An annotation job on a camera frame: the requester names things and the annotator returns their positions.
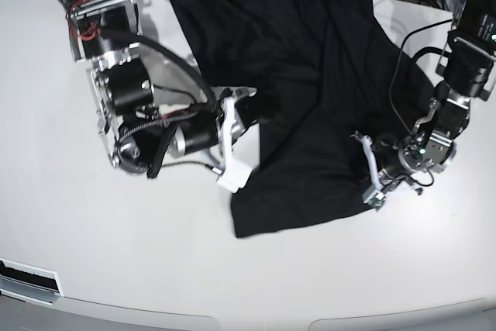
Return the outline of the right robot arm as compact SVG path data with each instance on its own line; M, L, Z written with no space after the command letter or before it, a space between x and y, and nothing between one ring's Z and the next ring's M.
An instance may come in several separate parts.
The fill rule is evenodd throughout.
M189 155L218 147L211 169L220 178L247 178L250 167L235 161L234 143L249 129L244 112L248 88L215 92L199 71L176 53L141 33L137 0L59 0L65 10L74 60L87 62L98 114L98 131L114 167L150 179L166 167L188 164ZM183 109L163 113L156 85L143 62L144 48L159 53L198 86Z

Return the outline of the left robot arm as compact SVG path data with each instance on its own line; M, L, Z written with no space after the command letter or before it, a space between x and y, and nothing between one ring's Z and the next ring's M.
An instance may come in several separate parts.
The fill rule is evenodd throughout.
M491 95L486 84L495 65L495 0L460 0L444 48L425 47L417 55L427 53L447 59L436 67L442 80L429 97L428 112L414 117L405 136L363 142L371 182L383 192L402 181L420 190L425 185L414 174L441 173L455 157L472 100Z

